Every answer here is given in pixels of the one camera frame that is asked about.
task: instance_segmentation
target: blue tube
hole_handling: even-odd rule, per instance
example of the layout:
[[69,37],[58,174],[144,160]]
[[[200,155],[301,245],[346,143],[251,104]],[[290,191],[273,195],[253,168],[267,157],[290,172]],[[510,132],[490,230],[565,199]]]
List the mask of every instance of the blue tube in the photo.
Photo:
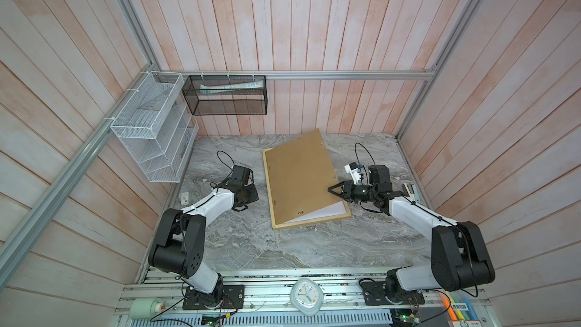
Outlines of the blue tube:
[[477,321],[478,316],[476,316],[476,312],[474,311],[474,308],[472,308],[472,304],[470,303],[470,299],[468,298],[468,296],[466,294],[462,293],[462,296],[464,297],[464,302],[468,306],[468,315],[470,316],[470,319],[473,321]]

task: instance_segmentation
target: green cylinder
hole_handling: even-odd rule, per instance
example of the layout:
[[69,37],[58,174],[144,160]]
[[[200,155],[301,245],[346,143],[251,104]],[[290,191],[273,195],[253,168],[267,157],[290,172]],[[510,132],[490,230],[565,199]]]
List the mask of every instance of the green cylinder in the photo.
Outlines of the green cylinder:
[[156,297],[137,298],[131,305],[129,318],[150,319],[163,310],[162,306],[163,300]]

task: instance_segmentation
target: clock face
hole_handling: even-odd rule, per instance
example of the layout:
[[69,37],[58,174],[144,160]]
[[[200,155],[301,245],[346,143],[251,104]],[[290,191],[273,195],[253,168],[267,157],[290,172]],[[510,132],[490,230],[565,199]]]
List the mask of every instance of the clock face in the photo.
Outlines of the clock face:
[[294,290],[294,299],[306,308],[312,308],[321,300],[321,292],[316,285],[302,281]]

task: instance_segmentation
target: robotic arm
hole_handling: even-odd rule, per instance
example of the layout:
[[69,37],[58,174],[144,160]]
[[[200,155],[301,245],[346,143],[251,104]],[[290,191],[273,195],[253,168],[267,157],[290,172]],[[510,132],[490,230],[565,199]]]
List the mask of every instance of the robotic arm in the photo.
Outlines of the robotic arm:
[[329,187],[329,192],[350,202],[373,202],[381,212],[410,225],[432,243],[430,264],[388,272],[385,294],[391,302],[405,302],[418,289],[454,291],[494,280],[494,268],[478,226],[441,216],[410,200],[407,192],[394,191],[384,165],[369,167],[369,185],[358,184],[354,168],[357,166],[352,163],[347,171],[353,180]]
[[[219,305],[225,293],[222,276],[202,261],[206,227],[222,213],[243,211],[248,208],[247,204],[258,200],[254,184],[247,184],[250,174],[250,169],[234,165],[231,176],[216,185],[206,197],[181,210],[169,209],[162,214],[149,252],[149,265],[175,273],[176,279],[191,287],[188,301],[192,300],[192,295],[202,308]],[[183,240],[173,235],[182,235]],[[238,299],[229,298],[231,302]]]

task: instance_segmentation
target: black mounting plate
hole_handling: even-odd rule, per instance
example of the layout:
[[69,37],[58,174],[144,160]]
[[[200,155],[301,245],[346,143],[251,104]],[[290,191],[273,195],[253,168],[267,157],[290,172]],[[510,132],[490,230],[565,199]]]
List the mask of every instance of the black mounting plate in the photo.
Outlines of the black mounting plate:
[[[185,311],[207,309],[198,298],[198,294],[199,292],[188,288],[182,309]],[[235,309],[242,309],[244,305],[244,286],[225,285],[222,298],[225,301],[224,309],[231,309],[228,302],[232,303]]]
[[[385,296],[385,289],[383,288],[385,282],[368,281],[361,282],[361,285],[368,291],[368,294],[363,291],[363,298],[365,299],[366,306],[390,306],[395,304]],[[411,304],[413,306],[416,305],[416,299],[417,304],[425,304],[426,302],[424,295],[417,292],[402,294],[399,296],[399,299],[404,301],[403,304]]]

